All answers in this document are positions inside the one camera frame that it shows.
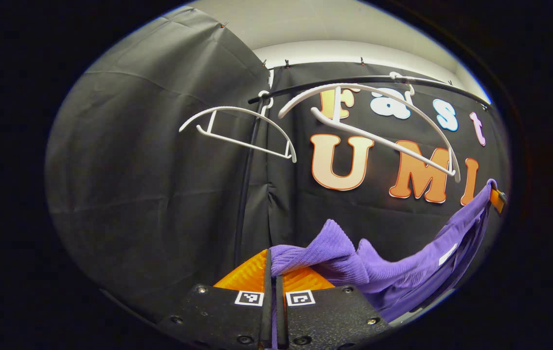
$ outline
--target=letter m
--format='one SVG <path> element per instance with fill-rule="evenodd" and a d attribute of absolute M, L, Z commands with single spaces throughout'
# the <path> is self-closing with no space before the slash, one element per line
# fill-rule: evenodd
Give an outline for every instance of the letter m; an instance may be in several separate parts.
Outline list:
<path fill-rule="evenodd" d="M 419 145 L 412 141 L 401 140 L 396 143 L 415 153 L 421 154 Z M 419 199 L 423 195 L 423 191 L 429 186 L 428 192 L 425 193 L 425 200 L 432 203 L 445 202 L 447 199 L 447 195 L 445 194 L 447 175 L 443 171 L 409 155 L 405 155 L 404 153 L 399 153 L 399 155 L 399 173 L 395 186 L 389 190 L 389 195 L 397 198 L 410 197 L 412 191 L 408 185 L 412 181 L 412 190 L 414 190 L 415 198 Z M 449 166 L 449 152 L 447 149 L 437 148 L 432 153 L 430 161 L 441 166 L 444 165 L 447 168 Z"/>

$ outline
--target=letter s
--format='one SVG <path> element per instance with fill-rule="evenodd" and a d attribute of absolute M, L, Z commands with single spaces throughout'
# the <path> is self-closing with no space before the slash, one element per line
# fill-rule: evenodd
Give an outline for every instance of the letter s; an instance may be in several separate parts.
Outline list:
<path fill-rule="evenodd" d="M 458 120 L 456 119 L 454 107 L 438 98 L 432 102 L 432 105 L 436 109 L 436 113 L 439 114 L 436 116 L 438 124 L 449 131 L 456 131 L 458 129 Z"/>

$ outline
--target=orange letter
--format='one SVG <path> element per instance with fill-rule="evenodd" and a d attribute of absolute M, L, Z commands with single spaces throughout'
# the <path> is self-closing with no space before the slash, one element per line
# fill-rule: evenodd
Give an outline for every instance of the orange letter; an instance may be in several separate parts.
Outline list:
<path fill-rule="evenodd" d="M 330 134 L 317 134 L 311 137 L 314 144 L 311 173 L 315 180 L 325 188 L 348 191 L 356 188 L 365 179 L 367 172 L 367 154 L 374 141 L 364 137 L 348 138 L 352 151 L 352 170 L 348 176 L 335 175 L 332 172 L 332 158 L 335 146 L 341 142 L 339 137 Z"/>
<path fill-rule="evenodd" d="M 477 169 L 479 164 L 473 158 L 467 158 L 467 186 L 464 188 L 464 195 L 460 199 L 460 204 L 466 206 L 474 198 L 475 193 L 475 179 L 477 177 Z"/>
<path fill-rule="evenodd" d="M 344 102 L 346 106 L 354 106 L 354 95 L 352 91 L 359 92 L 360 89 L 342 89 L 341 90 L 341 102 Z M 333 89 L 328 89 L 319 93 L 321 101 L 321 110 L 320 113 L 325 115 L 326 118 L 332 119 L 332 113 L 335 111 L 335 91 Z M 350 112 L 346 109 L 341 108 L 341 114 L 339 115 L 340 119 L 347 118 L 350 115 Z"/>
<path fill-rule="evenodd" d="M 397 141 L 399 146 L 410 149 L 415 153 L 421 154 L 421 149 L 419 146 L 412 141 Z M 408 183 L 412 179 L 412 189 L 414 190 L 414 197 L 419 199 L 423 195 L 423 191 L 430 186 L 428 192 L 426 192 L 425 199 L 428 202 L 432 203 L 443 203 L 447 199 L 445 194 L 445 186 L 447 185 L 447 175 L 431 167 L 424 162 L 405 155 L 404 153 L 399 153 L 399 173 L 397 175 L 397 181 L 395 186 L 389 190 L 389 194 L 392 197 L 397 198 L 408 198 L 410 197 L 410 188 L 408 188 Z M 449 152 L 447 149 L 437 148 L 434 149 L 432 153 L 432 158 L 430 161 L 435 162 L 436 164 L 445 164 L 445 167 L 449 165 Z"/>

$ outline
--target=black clothes rail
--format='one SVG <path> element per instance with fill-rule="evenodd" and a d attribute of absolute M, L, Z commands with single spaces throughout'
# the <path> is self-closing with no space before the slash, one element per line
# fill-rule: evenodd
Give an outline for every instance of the black clothes rail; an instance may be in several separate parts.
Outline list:
<path fill-rule="evenodd" d="M 280 89 L 271 93 L 268 93 L 266 95 L 263 95 L 261 98 L 254 97 L 248 100 L 248 104 L 254 104 L 255 102 L 258 102 L 259 100 L 267 99 L 270 97 L 277 97 L 281 95 L 285 95 L 287 93 L 293 93 L 297 91 L 303 91 L 306 89 L 318 87 L 318 86 L 324 86 L 327 84 L 336 84 L 336 83 L 402 83 L 402 84 L 412 84 L 417 86 L 427 86 L 427 87 L 436 87 L 441 89 L 446 89 L 447 91 L 452 91 L 455 93 L 458 93 L 459 95 L 466 96 L 469 98 L 472 98 L 473 100 L 476 100 L 479 102 L 479 104 L 483 105 L 484 108 L 490 108 L 490 104 L 483 99 L 477 97 L 476 95 L 473 95 L 472 93 L 468 91 L 464 91 L 463 89 L 457 88 L 455 86 L 450 86 L 449 84 L 436 82 L 434 80 L 429 79 L 422 79 L 422 78 L 412 78 L 412 77 L 395 77 L 391 78 L 389 75 L 364 75 L 361 77 L 350 77 L 350 78 L 337 78 L 337 79 L 330 79 L 330 80 L 322 80 L 319 82 L 313 82 L 309 84 L 301 84 L 299 86 L 293 86 L 288 87 L 284 89 Z"/>

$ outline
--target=metal rod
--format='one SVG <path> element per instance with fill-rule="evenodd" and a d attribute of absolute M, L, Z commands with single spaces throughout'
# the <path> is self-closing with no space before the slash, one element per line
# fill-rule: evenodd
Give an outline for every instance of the metal rod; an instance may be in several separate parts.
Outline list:
<path fill-rule="evenodd" d="M 259 105 L 257 106 L 257 113 L 260 113 L 263 108 L 264 99 L 258 98 Z M 254 118 L 252 123 L 252 135 L 250 137 L 250 144 L 254 144 L 259 133 L 259 122 L 261 118 Z M 239 191 L 239 206 L 238 206 L 238 219 L 237 226 L 235 227 L 235 245 L 233 249 L 233 264 L 234 267 L 239 266 L 241 261 L 241 236 L 244 230 L 244 215 L 246 214 L 246 203 L 248 201 L 248 183 L 250 182 L 250 164 L 252 163 L 252 151 L 254 149 L 248 148 L 246 154 L 246 164 L 244 167 L 244 176 L 241 182 L 241 189 Z"/>
<path fill-rule="evenodd" d="M 263 95 L 263 98 L 270 98 L 270 97 L 277 97 L 281 95 L 285 95 L 287 93 L 293 93 L 297 91 L 303 91 L 306 89 L 318 87 L 318 86 L 324 86 L 327 84 L 336 84 L 336 83 L 403 83 L 403 84 L 413 84 L 417 86 L 427 86 L 427 87 L 435 87 L 435 88 L 441 88 L 446 89 L 447 91 L 452 91 L 455 93 L 458 93 L 459 95 L 466 96 L 468 98 L 471 98 L 472 100 L 476 100 L 480 104 L 484 105 L 486 108 L 490 108 L 490 104 L 483 99 L 477 97 L 476 95 L 473 95 L 472 93 L 468 91 L 464 91 L 463 89 L 457 88 L 455 86 L 450 86 L 445 83 L 436 82 L 434 80 L 429 79 L 422 79 L 422 78 L 408 78 L 408 77 L 395 77 L 395 79 L 391 78 L 389 75 L 365 75 L 362 77 L 350 77 L 350 78 L 337 78 L 337 79 L 330 79 L 330 80 L 323 80 L 320 82 L 314 82 L 309 84 L 301 84 L 299 86 L 293 86 L 288 87 L 284 89 L 280 89 L 271 93 L 268 93 L 267 95 Z M 259 97 L 254 97 L 248 100 L 248 104 L 254 104 L 255 102 L 259 101 Z"/>

